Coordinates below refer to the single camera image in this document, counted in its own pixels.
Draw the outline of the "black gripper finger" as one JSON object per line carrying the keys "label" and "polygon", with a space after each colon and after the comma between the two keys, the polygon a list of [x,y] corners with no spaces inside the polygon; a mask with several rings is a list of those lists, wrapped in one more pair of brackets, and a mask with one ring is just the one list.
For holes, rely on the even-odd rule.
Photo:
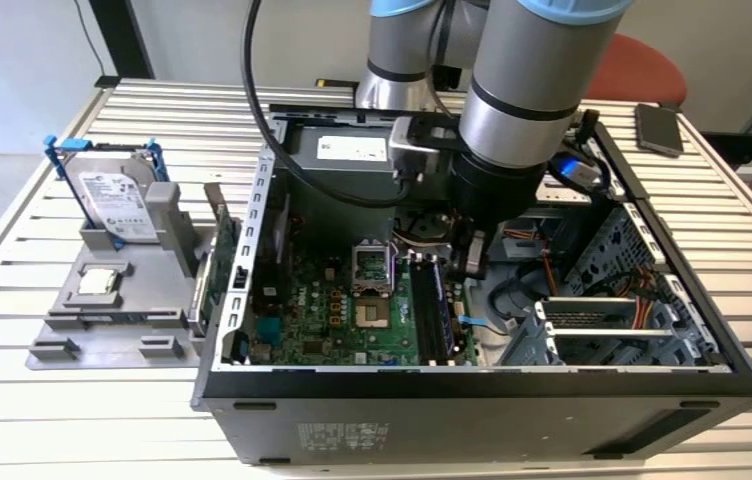
{"label": "black gripper finger", "polygon": [[488,269],[490,233],[468,219],[459,219],[451,230],[448,277],[455,281],[483,280]]}

